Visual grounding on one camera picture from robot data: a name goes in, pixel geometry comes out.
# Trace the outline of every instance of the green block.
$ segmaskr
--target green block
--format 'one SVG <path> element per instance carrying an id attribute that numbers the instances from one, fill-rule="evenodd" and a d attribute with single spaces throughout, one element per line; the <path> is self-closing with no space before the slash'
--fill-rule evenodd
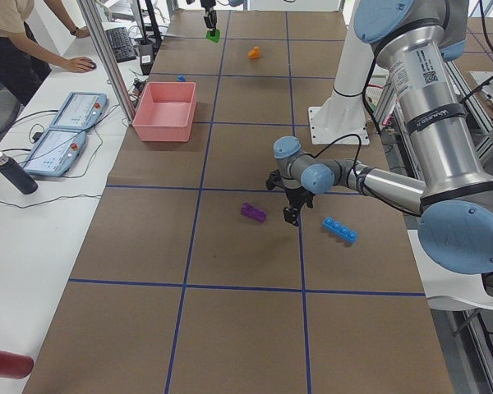
<path id="1" fill-rule="evenodd" d="M 218 43 L 219 39 L 221 38 L 221 31 L 219 29 L 216 29 L 215 32 L 208 30 L 206 32 L 206 38 L 209 39 L 210 41 Z"/>

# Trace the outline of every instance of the keyboard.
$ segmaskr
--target keyboard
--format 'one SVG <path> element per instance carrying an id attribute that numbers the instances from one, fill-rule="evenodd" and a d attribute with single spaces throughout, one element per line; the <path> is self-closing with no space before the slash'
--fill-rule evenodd
<path id="1" fill-rule="evenodd" d="M 106 30 L 109 45 L 112 47 L 113 54 L 117 63 L 137 59 L 130 35 L 126 27 L 115 27 Z"/>

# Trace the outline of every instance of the person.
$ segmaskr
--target person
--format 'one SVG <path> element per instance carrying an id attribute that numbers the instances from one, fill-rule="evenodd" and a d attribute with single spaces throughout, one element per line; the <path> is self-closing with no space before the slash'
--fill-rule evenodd
<path id="1" fill-rule="evenodd" d="M 44 0 L 49 9 L 78 39 L 88 37 L 87 28 L 78 28 L 62 0 Z M 25 20 L 35 0 L 0 0 L 0 82 L 26 105 L 51 72 L 49 64 L 70 72 L 94 69 L 88 57 L 66 59 L 39 45 Z"/>

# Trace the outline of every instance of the purple block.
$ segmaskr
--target purple block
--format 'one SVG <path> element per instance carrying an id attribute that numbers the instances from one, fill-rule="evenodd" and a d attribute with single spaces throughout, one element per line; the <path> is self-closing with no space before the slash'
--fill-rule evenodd
<path id="1" fill-rule="evenodd" d="M 249 203 L 243 203 L 241 206 L 241 215 L 248 216 L 258 222 L 264 222 L 266 219 L 266 213 L 262 210 L 251 206 Z"/>

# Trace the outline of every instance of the red bottle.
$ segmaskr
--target red bottle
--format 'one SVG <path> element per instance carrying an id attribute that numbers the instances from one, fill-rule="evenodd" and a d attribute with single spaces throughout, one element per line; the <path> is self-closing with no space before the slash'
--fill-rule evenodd
<path id="1" fill-rule="evenodd" d="M 22 379 L 31 373 L 34 361 L 27 355 L 0 350 L 0 378 Z"/>

